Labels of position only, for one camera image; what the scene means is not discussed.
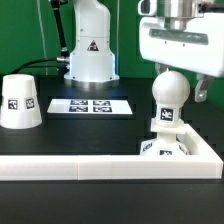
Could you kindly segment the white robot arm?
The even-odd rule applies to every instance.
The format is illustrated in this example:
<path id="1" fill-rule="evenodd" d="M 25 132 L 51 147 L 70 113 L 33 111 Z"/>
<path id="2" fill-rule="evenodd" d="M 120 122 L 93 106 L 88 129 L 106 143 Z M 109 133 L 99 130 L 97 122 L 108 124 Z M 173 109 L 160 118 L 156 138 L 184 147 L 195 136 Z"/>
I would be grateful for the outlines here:
<path id="1" fill-rule="evenodd" d="M 73 0 L 76 45 L 65 81 L 83 87 L 119 79 L 110 50 L 110 13 L 97 0 Z M 224 3 L 215 0 L 140 0 L 139 48 L 158 73 L 176 67 L 197 74 L 195 100 L 203 102 L 224 77 Z"/>

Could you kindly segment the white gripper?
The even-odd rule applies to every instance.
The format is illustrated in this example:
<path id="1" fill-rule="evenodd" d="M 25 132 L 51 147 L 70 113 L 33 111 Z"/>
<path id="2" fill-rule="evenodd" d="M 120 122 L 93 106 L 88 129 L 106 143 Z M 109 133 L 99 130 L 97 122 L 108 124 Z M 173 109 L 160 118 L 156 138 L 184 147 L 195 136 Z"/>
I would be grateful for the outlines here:
<path id="1" fill-rule="evenodd" d="M 141 19 L 142 57 L 157 62 L 157 75 L 168 71 L 169 66 L 201 73 L 196 75 L 194 99 L 204 102 L 214 81 L 212 76 L 224 77 L 224 15 L 191 19 L 184 31 L 165 29 L 164 25 L 162 18 Z"/>

